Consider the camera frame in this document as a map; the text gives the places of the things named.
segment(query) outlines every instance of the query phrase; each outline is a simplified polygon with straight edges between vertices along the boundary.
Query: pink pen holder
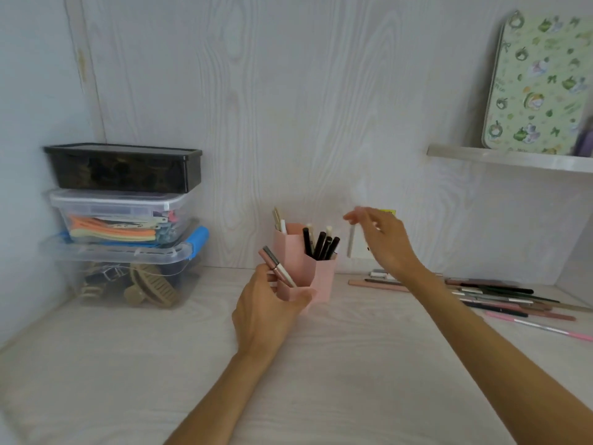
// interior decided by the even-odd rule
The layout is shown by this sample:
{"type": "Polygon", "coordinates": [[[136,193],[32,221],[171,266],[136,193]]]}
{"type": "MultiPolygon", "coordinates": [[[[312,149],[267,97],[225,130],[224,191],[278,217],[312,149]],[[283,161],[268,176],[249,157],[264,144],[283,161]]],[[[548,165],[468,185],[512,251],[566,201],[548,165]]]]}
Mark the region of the pink pen holder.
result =
{"type": "Polygon", "coordinates": [[[316,261],[305,254],[302,236],[304,227],[305,225],[290,223],[286,224],[286,231],[292,234],[274,231],[274,254],[297,285],[288,287],[282,281],[278,281],[278,298],[289,301],[312,288],[316,293],[311,304],[326,303],[330,301],[337,261],[316,261]]]}

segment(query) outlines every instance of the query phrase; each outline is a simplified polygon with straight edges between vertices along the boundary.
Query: stack of storage boxes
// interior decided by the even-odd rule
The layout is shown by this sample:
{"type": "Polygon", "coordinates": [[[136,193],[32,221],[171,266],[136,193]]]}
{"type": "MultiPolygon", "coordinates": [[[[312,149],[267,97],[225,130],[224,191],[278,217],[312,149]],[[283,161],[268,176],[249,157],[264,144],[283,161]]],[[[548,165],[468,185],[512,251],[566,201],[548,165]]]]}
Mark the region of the stack of storage boxes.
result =
{"type": "Polygon", "coordinates": [[[193,289],[208,230],[194,217],[200,150],[82,143],[45,148],[66,230],[42,244],[76,294],[172,307],[193,289]]]}

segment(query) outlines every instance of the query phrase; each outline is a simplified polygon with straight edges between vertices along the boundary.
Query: light green cover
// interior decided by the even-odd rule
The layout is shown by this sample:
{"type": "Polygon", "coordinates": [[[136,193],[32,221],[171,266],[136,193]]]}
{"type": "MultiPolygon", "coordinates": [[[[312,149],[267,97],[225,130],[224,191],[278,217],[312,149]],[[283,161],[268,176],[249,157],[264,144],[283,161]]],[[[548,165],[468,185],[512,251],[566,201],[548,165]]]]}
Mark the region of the light green cover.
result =
{"type": "Polygon", "coordinates": [[[500,37],[484,145],[570,154],[587,101],[592,44],[593,17],[516,11],[500,37]]]}

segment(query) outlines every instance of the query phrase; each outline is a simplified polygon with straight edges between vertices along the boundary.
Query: pink pencil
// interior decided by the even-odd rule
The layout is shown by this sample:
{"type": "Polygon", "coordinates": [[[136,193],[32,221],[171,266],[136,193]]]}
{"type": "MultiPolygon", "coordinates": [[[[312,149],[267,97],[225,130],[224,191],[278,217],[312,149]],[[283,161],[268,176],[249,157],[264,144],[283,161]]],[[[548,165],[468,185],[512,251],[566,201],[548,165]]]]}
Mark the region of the pink pencil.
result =
{"type": "Polygon", "coordinates": [[[587,334],[580,334],[572,331],[564,331],[563,329],[552,328],[551,326],[546,326],[544,324],[533,323],[531,321],[525,321],[512,316],[506,316],[505,314],[499,314],[491,311],[486,311],[484,312],[484,314],[486,314],[489,317],[494,317],[500,320],[514,321],[515,323],[521,323],[527,326],[533,326],[534,328],[545,329],[546,331],[557,332],[558,334],[564,334],[565,336],[574,337],[575,339],[580,339],[582,341],[593,342],[593,337],[588,336],[587,334]]]}

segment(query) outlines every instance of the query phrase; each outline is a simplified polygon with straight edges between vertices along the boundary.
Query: wall socket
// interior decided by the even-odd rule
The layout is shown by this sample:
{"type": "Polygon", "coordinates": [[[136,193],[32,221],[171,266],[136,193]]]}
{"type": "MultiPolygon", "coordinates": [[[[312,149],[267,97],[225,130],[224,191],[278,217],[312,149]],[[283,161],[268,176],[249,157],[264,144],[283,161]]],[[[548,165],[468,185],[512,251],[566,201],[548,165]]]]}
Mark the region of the wall socket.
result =
{"type": "MultiPolygon", "coordinates": [[[[396,211],[393,209],[381,209],[384,212],[391,212],[396,215],[396,211]]],[[[360,225],[353,225],[350,231],[350,244],[348,246],[348,257],[356,259],[372,259],[375,257],[371,253],[371,249],[367,246],[365,240],[365,234],[362,232],[360,225]]]]}

